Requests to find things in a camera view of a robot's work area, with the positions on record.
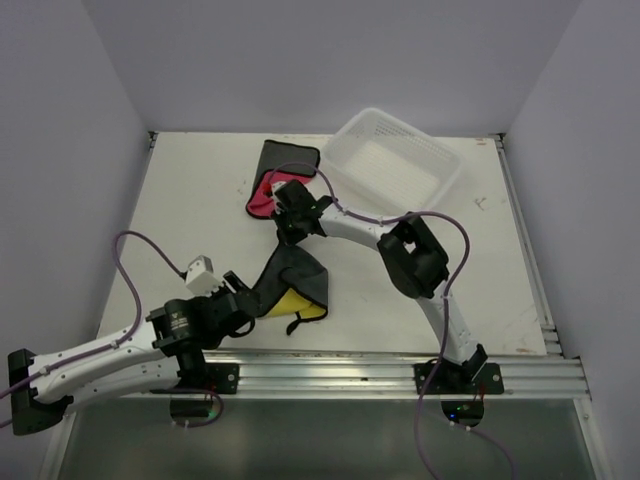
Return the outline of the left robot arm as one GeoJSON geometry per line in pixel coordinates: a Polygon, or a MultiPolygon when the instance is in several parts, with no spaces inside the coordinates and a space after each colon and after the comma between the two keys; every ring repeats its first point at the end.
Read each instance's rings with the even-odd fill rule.
{"type": "Polygon", "coordinates": [[[214,292],[170,300],[116,334],[53,354],[14,351],[7,424],[16,436],[31,435],[96,400],[131,393],[215,398],[205,353],[251,330],[259,308],[258,293],[229,271],[214,292]]]}

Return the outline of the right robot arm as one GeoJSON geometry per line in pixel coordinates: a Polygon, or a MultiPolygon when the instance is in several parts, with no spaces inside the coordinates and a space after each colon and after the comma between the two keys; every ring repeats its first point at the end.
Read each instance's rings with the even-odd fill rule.
{"type": "Polygon", "coordinates": [[[453,297],[452,284],[460,271],[449,271],[449,255],[423,213],[375,218],[349,211],[328,195],[316,199],[298,180],[276,183],[270,197],[271,218],[286,243],[318,235],[344,239],[380,255],[392,285],[417,302],[440,343],[436,364],[427,374],[434,391],[464,393],[480,382],[487,354],[453,297]]]}

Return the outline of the grey and yellow towel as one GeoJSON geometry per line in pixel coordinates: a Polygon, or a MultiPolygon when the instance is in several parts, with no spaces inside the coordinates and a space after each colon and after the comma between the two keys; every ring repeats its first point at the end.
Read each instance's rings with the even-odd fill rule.
{"type": "Polygon", "coordinates": [[[328,270],[299,246],[279,243],[253,290],[259,295],[259,319],[295,316],[286,327],[287,336],[300,325],[323,320],[329,313],[328,270]]]}

